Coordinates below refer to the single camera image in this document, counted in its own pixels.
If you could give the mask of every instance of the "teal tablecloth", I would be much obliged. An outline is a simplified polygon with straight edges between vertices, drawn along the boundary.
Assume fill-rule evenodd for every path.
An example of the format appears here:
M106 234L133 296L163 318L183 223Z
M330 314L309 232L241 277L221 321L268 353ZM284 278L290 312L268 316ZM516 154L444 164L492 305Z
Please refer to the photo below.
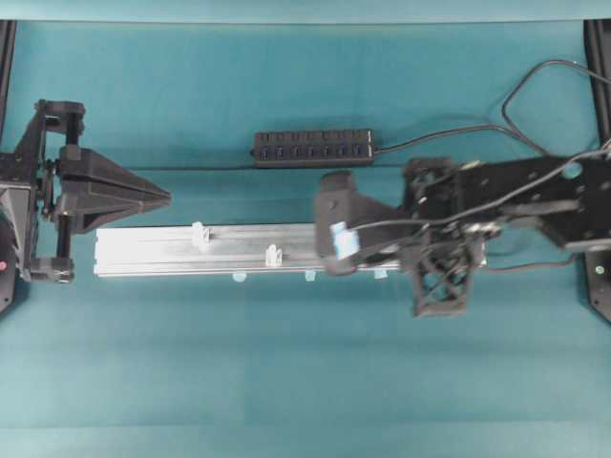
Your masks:
M0 18L203 24L558 21L611 15L607 0L3 0Z
M194 168L248 164L260 129L368 126L392 143L496 119L539 60L584 60L581 27L22 23L2 146L14 146L37 98L75 99L88 108L83 145L174 194L172 207L126 224L311 220L321 171ZM539 75L513 113L555 151L596 141L589 81L565 69ZM409 156L529 154L470 135L356 176L367 194L398 202ZM74 240L74 285L22 289L28 300L0 320L0 456L611 450L611 327L585 304L575 266L478 274L466 316L415 320L399 274L100 280L94 241ZM531 233L491 250L515 252L491 258L499 264L563 256Z

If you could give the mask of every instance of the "power strip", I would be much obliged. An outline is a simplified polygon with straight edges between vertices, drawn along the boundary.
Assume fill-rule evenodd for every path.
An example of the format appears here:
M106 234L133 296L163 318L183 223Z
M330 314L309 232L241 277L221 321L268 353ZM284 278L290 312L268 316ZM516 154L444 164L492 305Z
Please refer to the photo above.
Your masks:
M262 169L367 166L373 163L371 129L259 132L255 166Z

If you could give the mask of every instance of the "aluminum rail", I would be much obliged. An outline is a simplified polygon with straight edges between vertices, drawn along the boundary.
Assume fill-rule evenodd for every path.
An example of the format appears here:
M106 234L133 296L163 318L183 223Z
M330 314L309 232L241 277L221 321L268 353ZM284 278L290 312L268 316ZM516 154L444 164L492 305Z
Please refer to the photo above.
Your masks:
M361 270L384 278L398 270L390 261ZM235 224L104 228L97 230L94 273L99 277L303 272L307 281L324 271L313 224Z

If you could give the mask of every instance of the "wire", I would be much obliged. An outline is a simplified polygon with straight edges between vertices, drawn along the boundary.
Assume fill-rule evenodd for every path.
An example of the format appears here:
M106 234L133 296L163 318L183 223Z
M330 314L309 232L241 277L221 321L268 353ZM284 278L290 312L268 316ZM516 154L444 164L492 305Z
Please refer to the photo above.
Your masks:
M318 167L311 167L309 168L309 170L324 170L324 169L336 169L340 166L326 166L324 168L318 168ZM397 169L397 168L403 168L405 167L405 164L371 164L368 168L373 168L373 169ZM129 170L132 170L134 172L239 172L239 171L268 171L268 172L286 172L287 170L306 170L305 168L274 168L274 167L270 167L268 169L266 168L259 168L256 167L254 165L236 165L236 166L226 166L226 167L128 167Z
M507 267L490 267L488 265L483 265L481 267L482 270L486 272L492 272L495 274L506 274L511 272L521 272L524 270L534 270L545 267L564 267L573 263L577 259L576 254L572 254L566 260L557 260L557 261L547 261L547 262L530 262L528 264L519 264L519 265L510 265Z
M546 60L544 62L541 62L537 65L535 65L528 73L526 73L524 75L524 77L522 77L522 79L519 81L519 83L517 84L517 86L509 93L509 95L507 95L507 98L505 99L505 101L503 102L503 105L500 109L501 114L503 115L503 119L505 119L505 122L509 125L509 127L511 128L511 130L516 133L517 135L520 136L520 138L525 142L528 143L531 147L538 149L538 150L545 150L545 148L543 148L542 146L540 146L539 144L535 143L533 140L531 140L529 137L527 137L522 131L520 131L520 129L517 127L517 125L514 123L514 121L509 117L508 113L507 113L507 108L509 107L509 105L511 104L511 102L514 100L514 98L516 98L516 95L522 90L524 89L524 87L526 86L526 83L533 77L535 76L535 74L537 74L538 72L540 72L541 70L543 70L546 67L550 67L553 65L563 65L565 67L569 67L573 70L576 70L578 72L582 72L582 73L586 73L588 75L590 75L591 77L599 80L602 83L605 84L611 84L611 79L606 78L604 76L602 76L599 73L596 72L592 72L590 69L588 69L587 67L583 67L582 65L578 64L577 62L572 62L570 60L559 60L559 59L555 59L555 60Z
M410 146L417 145L418 143L435 140L437 138L442 138L444 136L471 134L473 132L482 132L482 131L501 132L502 134L510 136L511 138L517 141L521 141L522 143L534 148L543 156L550 155L549 152L547 152L547 150L536 145L534 142L530 141L528 138L525 139L525 137L520 136L519 134L516 134L515 132L511 131L510 129L503 127L503 126L496 125L496 124L481 124L481 125L469 126L469 127L459 127L457 129L450 129L449 131L433 132L432 134L422 135L417 138L413 138L411 140L404 141L403 143L399 143L398 145L389 146L388 148L378 148L375 151L375 154L383 155L386 153L394 153L395 151L400 151L406 148L410 148Z
M442 138L444 136L462 135L462 134L469 134L469 133L481 132L481 131L496 131L496 132L501 132L507 136L510 136L511 138L515 140L521 141L522 143L530 146L532 149L540 153L542 156L554 156L549 150L542 147L541 145L533 141L531 138L526 136L522 131L520 131L516 123L510 118L509 114L507 113L507 109L509 105L514 100L514 98L516 98L516 96L520 93L520 91L524 89L524 87L526 86L526 83L536 73L552 65L564 65L566 67L570 67L574 70L577 70L578 72L586 73L590 75L591 77L599 80L600 82L603 82L605 84L611 84L611 79L606 78L599 73L592 72L591 70L589 70L586 67L583 67L582 65L578 64L577 62L572 62L569 60L559 60L559 59L546 60L544 62L540 62L539 64L535 65L528 73L526 73L526 75L524 75L522 79L519 81L517 86L505 98L503 105L501 107L501 114L505 122L508 124L509 128L501 126L501 125L497 125L497 124L481 124L481 125L475 125L475 126L469 126L469 127L462 127L458 129L450 129L448 131L433 132L432 134L422 135L420 137L413 138L408 141L404 141L403 143L399 143L394 146L389 146L387 148L379 148L375 151L375 154L381 155L385 153L393 153L395 151L404 150L418 143L422 143L422 142L429 141L429 140L434 140L437 138Z
M610 151L609 149L598 149L598 150L583 151L581 153L577 153L576 155L570 156L568 159L564 160L561 165L559 165L558 167L555 167L547 174L531 181L528 184L525 184L523 186L516 188L514 191L507 193L505 196L501 198L497 198L495 200L484 203L482 205L477 205L473 208L470 208L463 212L456 213L446 218L442 218L442 219L384 219L381 221L374 221L374 222L368 222L365 224L359 224L357 226L350 227L348 229L352 231L358 231L360 229L370 229L373 227L384 227L384 226L402 226L402 225L429 226L429 225L449 224L458 219L463 219L469 215L485 212L486 210L490 210L499 205L502 205L503 203L505 203L508 200L511 200L515 196L525 193L526 191L529 191L539 186L540 184L544 183L545 181L548 181L549 179L560 174L564 170L564 167L566 167L568 164L572 162L575 162L576 160L584 159L588 157L600 156L600 155L609 153L609 151Z

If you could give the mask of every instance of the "metal plate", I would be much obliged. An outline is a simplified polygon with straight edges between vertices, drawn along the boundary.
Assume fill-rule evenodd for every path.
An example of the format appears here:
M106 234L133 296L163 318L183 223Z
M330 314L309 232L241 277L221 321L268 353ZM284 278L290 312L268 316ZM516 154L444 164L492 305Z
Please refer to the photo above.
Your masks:
M564 158L540 157L512 162L484 164L460 172L465 209L483 205L541 178L561 166ZM579 210L541 215L541 231L559 247L581 252L611 245L611 218L607 202L611 197L611 162L583 159L574 177L558 174L544 184L511 199L511 204L573 200ZM481 214L494 219L496 211Z
M590 305L611 322L611 251L585 255Z

